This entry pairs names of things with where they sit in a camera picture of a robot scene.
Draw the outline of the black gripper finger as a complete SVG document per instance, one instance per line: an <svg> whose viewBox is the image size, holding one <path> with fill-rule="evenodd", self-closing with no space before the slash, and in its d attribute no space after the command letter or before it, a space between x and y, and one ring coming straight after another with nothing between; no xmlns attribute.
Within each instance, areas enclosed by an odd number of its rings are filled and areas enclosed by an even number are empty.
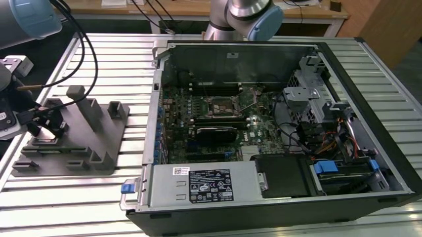
<svg viewBox="0 0 422 237"><path fill-rule="evenodd" d="M60 109L49 110L46 107L36 106L32 112L38 128L46 129L56 138L60 138L68 128Z"/></svg>
<svg viewBox="0 0 422 237"><path fill-rule="evenodd" d="M34 119L34 112L20 112L17 114L18 124L26 128L26 131L32 134L33 137L37 137L41 129L38 128Z"/></svg>

